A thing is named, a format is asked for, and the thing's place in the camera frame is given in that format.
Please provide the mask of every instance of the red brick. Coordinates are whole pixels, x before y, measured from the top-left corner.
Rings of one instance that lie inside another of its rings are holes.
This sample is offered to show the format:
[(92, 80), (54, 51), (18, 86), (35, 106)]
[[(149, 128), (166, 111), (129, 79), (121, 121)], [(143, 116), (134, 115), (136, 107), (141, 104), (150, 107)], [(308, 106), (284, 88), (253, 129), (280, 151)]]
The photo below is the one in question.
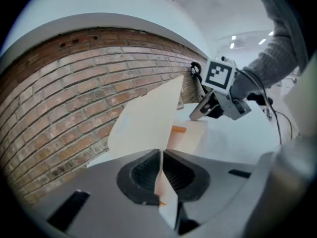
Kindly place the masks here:
[(74, 127), (84, 120), (84, 115), (81, 111), (71, 114), (65, 119), (55, 123), (52, 127), (47, 130), (49, 139), (53, 139), (68, 129)]
[(17, 110), (18, 119), (21, 119), (30, 109), (35, 107), (42, 100), (40, 93), (33, 95), (30, 99), (24, 102)]
[(43, 90), (43, 96), (46, 99), (50, 95), (60, 91), (62, 88), (61, 82), (56, 81)]
[(107, 124), (106, 126), (100, 128), (97, 130), (97, 137), (99, 139), (103, 139), (107, 136), (109, 136), (110, 134), (110, 131), (112, 130), (112, 127), (114, 126), (114, 123), (110, 123), (110, 124)]
[(3, 168), (5, 164), (16, 154), (17, 149), (14, 144), (12, 144), (3, 154), (0, 162), (0, 166)]
[(105, 124), (115, 118), (117, 118), (122, 112), (121, 107), (117, 107), (107, 111), (105, 114), (94, 117), (92, 120), (87, 120), (79, 125), (79, 128), (82, 133), (86, 133), (93, 128), (99, 127), (102, 124)]
[(47, 111), (51, 110), (53, 107), (65, 102), (66, 100), (74, 97), (75, 95), (76, 92), (74, 88), (68, 88), (62, 92), (53, 95), (37, 107), (39, 115), (43, 115)]
[(175, 63), (172, 61), (157, 61), (158, 67), (169, 67), (169, 66), (174, 67), (174, 64)]
[(57, 61), (51, 62), (40, 69), (40, 77), (57, 69)]
[(159, 44), (159, 37), (157, 37), (157, 36), (148, 35), (148, 36), (147, 36), (147, 40), (148, 40), (149, 42)]
[(74, 73), (72, 75), (69, 75), (62, 79), (64, 86), (68, 86), (71, 84), (74, 84), (76, 82), (80, 82), (101, 74), (107, 73), (108, 70), (106, 67), (99, 66), (99, 67), (93, 67), (90, 69), (86, 69), (77, 73)]
[(135, 40), (135, 41), (147, 41), (147, 38), (145, 36), (138, 34), (119, 34), (119, 39), (121, 40)]
[[(29, 183), (28, 185), (26, 185), (23, 188), (23, 191), (25, 191), (24, 194), (32, 192), (32, 191), (36, 190), (39, 187), (41, 187), (41, 185), (38, 182), (35, 182), (35, 181), (31, 182), (31, 183)], [(35, 197), (34, 197), (34, 195), (29, 194), (29, 195), (26, 196), (26, 200), (28, 202), (32, 202), (33, 200), (35, 200)]]
[(182, 74), (180, 73), (180, 72), (174, 72), (174, 73), (171, 73), (170, 74), (170, 77), (171, 78), (177, 78), (177, 77), (179, 77), (179, 76), (181, 76)]
[(134, 79), (136, 86), (148, 85), (159, 81), (161, 81), (161, 77), (159, 75)]
[(174, 48), (172, 48), (172, 51), (173, 51), (174, 53), (178, 53), (178, 54), (181, 54), (181, 53), (182, 53), (180, 50), (174, 49)]
[(135, 60), (147, 60), (148, 55), (146, 54), (135, 54), (133, 55)]
[(67, 182), (67, 181), (69, 181), (69, 180), (73, 179), (73, 178), (74, 178), (74, 176), (75, 176), (75, 174), (74, 174), (74, 173), (72, 173), (72, 172), (70, 172), (70, 173), (66, 173), (65, 175), (63, 175), (63, 176), (61, 177), (62, 182)]
[(104, 40), (117, 40), (118, 36), (116, 34), (101, 34), (101, 38)]
[(78, 43), (83, 43), (83, 42), (89, 42), (93, 40), (93, 36), (90, 32), (90, 30), (85, 29), (85, 30), (78, 30), (74, 31), (69, 34), (69, 39), (70, 40), (78, 40)]
[(10, 131), (10, 129), (17, 123), (17, 119), (16, 119), (16, 115), (13, 114), (7, 121), (6, 123), (3, 125), (3, 127), (1, 128), (0, 131), (0, 140), (3, 140), (4, 136), (7, 134), (8, 131)]
[(89, 43), (81, 43), (69, 48), (71, 54), (84, 50), (89, 50)]
[(133, 47), (143, 47), (143, 42), (142, 41), (128, 41), (130, 46)]
[(43, 162), (36, 166), (31, 172), (29, 172), (28, 175), (31, 179), (35, 179), (40, 175), (44, 174), (47, 170), (49, 170), (49, 167), (45, 162)]
[(169, 73), (172, 72), (171, 67), (158, 67), (153, 69), (154, 74), (161, 74), (161, 73)]
[(164, 49), (163, 45), (159, 45), (159, 44), (155, 44), (155, 43), (149, 43), (149, 42), (143, 42), (143, 46), (144, 47), (153, 48), (153, 49), (159, 49), (159, 50), (163, 50)]
[(169, 52), (169, 51), (166, 51), (166, 50), (161, 50), (161, 53), (162, 53), (162, 55), (165, 55), (165, 56), (170, 56), (170, 57), (175, 57), (176, 56), (175, 53)]
[(56, 155), (52, 155), (49, 158), (47, 158), (45, 160), (45, 162), (50, 168), (53, 168), (56, 165), (58, 165), (59, 163), (61, 163), (62, 159), (59, 157), (59, 155), (56, 154)]
[(147, 92), (150, 92), (151, 90), (157, 88), (159, 85), (157, 83), (151, 84), (151, 85), (147, 85), (145, 88), (147, 90)]
[(66, 162), (63, 162), (58, 167), (55, 167), (54, 169), (52, 169), (51, 172), (48, 173), (48, 177), (50, 180), (56, 179), (57, 177), (72, 170), (76, 166), (77, 166), (77, 163), (76, 163), (75, 159), (68, 160)]
[(36, 163), (39, 163), (46, 159), (48, 156), (52, 155), (56, 151), (58, 151), (60, 148), (62, 148), (63, 144), (60, 142), (59, 139), (54, 140), (53, 142), (50, 142), (45, 147), (43, 147), (41, 150), (37, 151), (33, 157)]
[(18, 153), (17, 157), (19, 161), (25, 160), (28, 156), (30, 156), (34, 151), (36, 151), (35, 146), (33, 143), (29, 143), (28, 145), (24, 146)]
[(139, 47), (122, 47), (124, 53), (146, 53), (151, 54), (151, 49)]
[(121, 91), (125, 91), (131, 88), (134, 88), (135, 85), (133, 83), (132, 80), (128, 80), (128, 81), (123, 81), (121, 83), (118, 83), (114, 86), (114, 89), (117, 93), (121, 92)]
[(108, 108), (108, 105), (102, 100), (96, 103), (91, 104), (85, 108), (86, 117), (92, 117), (95, 114), (101, 113)]
[(89, 147), (90, 145), (92, 145), (95, 142), (96, 142), (96, 139), (95, 139), (94, 135), (92, 135), (92, 134), (87, 135), (87, 136), (83, 137), (82, 139), (78, 140), (73, 145), (67, 147), (65, 150), (60, 151), (59, 157), (62, 160), (66, 160), (69, 157), (75, 155), (76, 153)]
[(108, 138), (98, 140), (98, 142), (93, 144), (91, 148), (93, 149), (95, 155), (102, 151), (106, 151), (108, 149)]
[(97, 57), (100, 55), (102, 54), (99, 50), (88, 50), (88, 51), (84, 51), (84, 52), (80, 52), (80, 53), (76, 53), (76, 54), (64, 57), (59, 61), (59, 63), (60, 63), (60, 66), (64, 66), (69, 63), (73, 63), (79, 60), (84, 60), (84, 59), (88, 59), (92, 57)]
[(156, 67), (155, 61), (130, 61), (128, 62), (129, 69)]
[(40, 58), (39, 54), (31, 55), (30, 58), (26, 61), (28, 65), (35, 63)]
[(15, 148), (17, 150), (19, 150), (23, 147), (24, 142), (23, 142), (23, 139), (21, 136), (17, 137), (17, 139), (14, 141), (14, 145), (15, 145)]
[(28, 175), (24, 175), (19, 182), (16, 184), (18, 188), (21, 188), (28, 184), (31, 181), (31, 178)]
[(100, 77), (99, 80), (102, 85), (108, 85), (114, 82), (118, 82), (118, 81), (129, 79), (129, 78), (139, 77), (139, 76), (140, 76), (140, 73), (137, 70), (133, 70), (133, 71), (125, 71), (125, 72), (109, 74), (109, 75)]
[(93, 66), (95, 66), (95, 60), (93, 58), (78, 61), (71, 65), (71, 67), (73, 68), (73, 71), (79, 71), (79, 70), (86, 69)]
[(82, 124), (79, 125), (79, 129), (81, 133), (86, 133), (90, 130), (92, 130), (94, 127), (93, 121), (92, 120), (87, 120), (84, 121)]
[(79, 93), (84, 93), (84, 92), (87, 92), (87, 91), (92, 90), (94, 88), (97, 88), (98, 85), (99, 85), (98, 81), (95, 78), (92, 78), (90, 80), (79, 83), (77, 85), (77, 90)]
[(161, 61), (168, 61), (168, 58), (166, 56), (160, 56), (160, 55), (148, 55), (150, 60), (161, 60)]
[(60, 119), (61, 117), (65, 116), (66, 114), (68, 114), (66, 106), (59, 106), (58, 108), (52, 110), (49, 113), (48, 117), (51, 122), (54, 122)]
[(111, 94), (114, 94), (114, 90), (111, 86), (104, 86), (103, 88), (101, 88), (104, 96), (109, 96)]
[(80, 137), (80, 133), (78, 131), (77, 128), (75, 129), (72, 129), (71, 131), (68, 131), (67, 133), (65, 133), (64, 135), (62, 135), (60, 137), (60, 140), (61, 142), (64, 144), (64, 145), (67, 145), (68, 143), (76, 140), (77, 138)]
[(20, 94), (20, 103), (25, 102), (27, 99), (29, 99), (33, 95), (33, 87), (30, 86), (26, 88), (21, 94)]
[(96, 64), (106, 64), (106, 63), (118, 62), (118, 61), (130, 61), (133, 59), (134, 59), (133, 56), (130, 54), (110, 55), (110, 56), (95, 58)]
[(131, 99), (134, 99), (140, 95), (146, 94), (146, 90), (145, 88), (138, 88), (138, 89), (134, 89), (134, 90), (130, 90), (128, 92), (125, 93), (121, 93), (115, 96), (112, 96), (110, 98), (108, 98), (108, 103), (111, 106), (116, 106), (120, 103), (129, 101)]
[(112, 54), (122, 53), (122, 50), (120, 47), (107, 47), (107, 48), (99, 49), (99, 51), (102, 55), (112, 55)]
[(10, 164), (12, 165), (12, 167), (15, 169), (19, 164), (20, 164), (20, 161), (18, 159), (17, 156), (14, 156), (11, 161), (10, 161)]
[(106, 92), (103, 91), (102, 89), (98, 89), (93, 92), (83, 94), (77, 97), (76, 99), (68, 102), (66, 104), (67, 110), (71, 112), (73, 110), (81, 108), (89, 103), (92, 103), (98, 99), (103, 98), (106, 95), (105, 93)]
[(126, 41), (122, 40), (100, 40), (90, 43), (92, 49), (101, 48), (101, 47), (111, 47), (111, 46), (127, 46)]
[(34, 147), (38, 150), (43, 145), (45, 145), (49, 142), (49, 138), (46, 135), (46, 133), (42, 133), (37, 138), (35, 138), (32, 142), (34, 143)]
[(161, 75), (161, 77), (162, 77), (162, 80), (170, 80), (170, 75), (167, 73), (167, 74), (162, 74)]
[(36, 93), (40, 89), (44, 88), (45, 86), (51, 84), (52, 82), (70, 74), (70, 66), (65, 66), (62, 68), (59, 68), (52, 73), (40, 78), (36, 83), (34, 84), (34, 92)]
[(19, 100), (17, 98), (13, 102), (11, 102), (9, 107), (7, 107), (7, 109), (0, 116), (0, 127), (2, 127), (3, 124), (6, 122), (6, 120), (15, 112), (18, 106), (19, 106)]
[(94, 156), (91, 151), (84, 151), (75, 157), (75, 161), (78, 165), (83, 164), (84, 162), (90, 160)]
[(8, 136), (2, 141), (1, 148), (3, 149), (2, 153), (9, 147), (10, 143), (15, 139), (15, 137), (10, 138), (10, 132)]
[(128, 69), (125, 62), (108, 64), (107, 67), (108, 67), (110, 72), (116, 72), (116, 71)]
[(13, 171), (12, 178), (14, 180), (17, 180), (26, 172), (28, 172), (28, 168), (26, 167), (26, 165), (20, 165)]
[(139, 69), (141, 76), (153, 75), (152, 68)]
[(161, 55), (162, 54), (162, 50), (157, 50), (157, 49), (151, 49), (153, 54), (156, 55)]
[(26, 165), (28, 169), (33, 168), (36, 165), (36, 162), (33, 157), (28, 158), (22, 165)]
[(45, 193), (48, 193), (49, 191), (51, 191), (52, 189), (54, 189), (60, 185), (61, 185), (61, 181), (54, 180), (53, 182), (50, 182), (48, 185), (44, 186), (43, 190), (45, 191)]
[(29, 87), (31, 84), (33, 84), (35, 81), (37, 81), (40, 78), (40, 74), (38, 71), (34, 72), (30, 76), (28, 76), (26, 79), (24, 79), (13, 91), (12, 91), (12, 99), (14, 99), (16, 96), (18, 96), (22, 91), (24, 91), (27, 87)]

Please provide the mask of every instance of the person's arm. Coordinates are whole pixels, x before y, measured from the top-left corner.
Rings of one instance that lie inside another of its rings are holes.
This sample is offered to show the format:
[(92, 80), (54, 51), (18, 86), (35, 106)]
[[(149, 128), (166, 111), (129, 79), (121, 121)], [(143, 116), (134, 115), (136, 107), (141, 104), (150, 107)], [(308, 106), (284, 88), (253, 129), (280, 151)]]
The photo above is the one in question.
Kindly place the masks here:
[[(243, 69), (254, 72), (267, 88), (289, 75), (297, 66), (297, 60), (291, 37), (275, 6), (270, 0), (261, 1), (268, 17), (274, 21), (274, 35), (264, 52)], [(230, 90), (234, 99), (243, 99), (256, 91), (255, 84), (242, 74), (237, 75)]]

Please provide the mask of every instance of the table surface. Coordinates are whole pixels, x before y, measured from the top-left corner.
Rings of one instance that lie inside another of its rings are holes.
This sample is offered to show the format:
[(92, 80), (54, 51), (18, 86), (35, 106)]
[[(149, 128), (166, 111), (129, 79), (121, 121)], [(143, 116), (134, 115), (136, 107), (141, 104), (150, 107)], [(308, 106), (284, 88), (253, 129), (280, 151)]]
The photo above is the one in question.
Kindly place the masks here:
[[(226, 162), (256, 164), (259, 157), (279, 146), (278, 131), (269, 123), (256, 102), (248, 101), (251, 112), (234, 121), (221, 116), (200, 120), (208, 121), (208, 130), (194, 155)], [(186, 121), (197, 103), (185, 104), (176, 112), (175, 119)], [(111, 150), (99, 155), (87, 167), (122, 157)]]

